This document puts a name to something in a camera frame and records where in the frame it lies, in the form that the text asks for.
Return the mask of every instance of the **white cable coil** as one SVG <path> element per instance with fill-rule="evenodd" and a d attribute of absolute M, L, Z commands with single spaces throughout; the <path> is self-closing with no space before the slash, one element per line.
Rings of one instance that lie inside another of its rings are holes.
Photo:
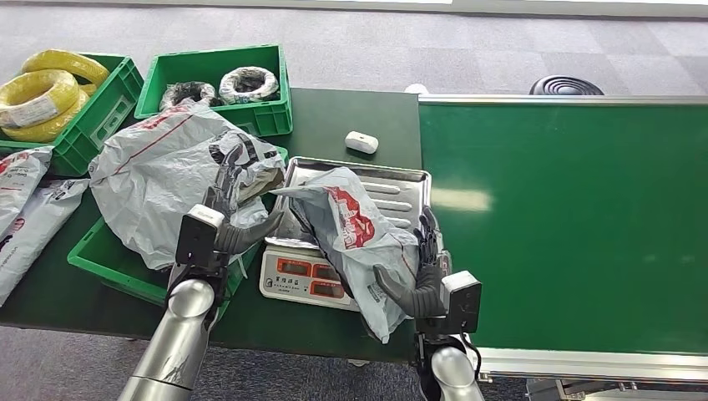
<path fill-rule="evenodd" d="M 241 67 L 224 75 L 219 96 L 225 104 L 245 104 L 271 100 L 279 85 L 276 76 L 261 67 Z"/>

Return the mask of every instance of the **scale display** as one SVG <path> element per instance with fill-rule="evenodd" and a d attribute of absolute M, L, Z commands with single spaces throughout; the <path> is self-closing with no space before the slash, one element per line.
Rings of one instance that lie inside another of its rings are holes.
<path fill-rule="evenodd" d="M 260 292 L 270 298 L 359 310 L 334 267 L 313 249 L 269 245 L 263 252 Z"/>

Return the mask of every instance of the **digital scale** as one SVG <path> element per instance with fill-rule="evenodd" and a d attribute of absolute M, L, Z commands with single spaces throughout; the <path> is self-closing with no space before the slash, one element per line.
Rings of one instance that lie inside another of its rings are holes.
<path fill-rule="evenodd" d="M 295 157 L 288 164 L 285 186 L 301 185 L 342 166 L 359 177 L 379 211 L 394 226 L 410 232 L 420 226 L 422 207 L 430 204 L 430 175 L 426 171 Z M 339 274 L 290 211 L 287 198 L 278 196 L 274 209 L 285 214 L 273 235 L 265 239 L 268 245 L 260 269 L 260 292 L 268 298 L 358 312 Z"/>

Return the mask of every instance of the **green crate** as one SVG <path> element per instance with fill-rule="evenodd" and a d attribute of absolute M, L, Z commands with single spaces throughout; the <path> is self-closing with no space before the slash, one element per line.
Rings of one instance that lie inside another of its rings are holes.
<path fill-rule="evenodd" d="M 218 92 L 224 75 L 239 67 L 248 66 L 262 67 L 275 74 L 281 86 L 281 98 L 270 102 L 233 104 L 212 109 L 251 135 L 289 134 L 292 132 L 290 86 L 285 55 L 282 48 L 276 44 L 170 53 L 155 57 L 140 93 L 135 118 L 147 119 L 159 112 L 159 102 L 168 84 L 202 81 L 214 85 Z"/>
<path fill-rule="evenodd" d="M 110 71 L 109 77 L 88 103 L 50 144 L 14 141 L 0 130 L 0 155 L 54 145 L 50 172 L 72 177 L 86 174 L 91 159 L 104 147 L 104 141 L 115 134 L 137 103 L 143 77 L 130 57 L 82 54 L 98 61 Z"/>
<path fill-rule="evenodd" d="M 255 245 L 243 255 L 245 267 L 253 261 L 258 248 Z M 96 221 L 76 244 L 68 254 L 67 261 L 98 276 L 105 286 L 155 305 L 164 304 L 169 273 L 156 272 L 146 267 L 138 253 L 123 246 L 103 218 Z M 226 299 L 219 310 L 220 314 L 228 307 L 231 296 L 243 279 L 238 262 L 232 263 L 229 269 Z"/>

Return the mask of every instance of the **black round object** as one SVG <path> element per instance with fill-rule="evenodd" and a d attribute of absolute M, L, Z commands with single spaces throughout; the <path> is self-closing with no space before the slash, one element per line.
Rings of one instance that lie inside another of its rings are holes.
<path fill-rule="evenodd" d="M 603 93 L 600 88 L 584 79 L 566 77 L 564 75 L 551 75 L 536 81 L 528 94 L 602 95 Z"/>

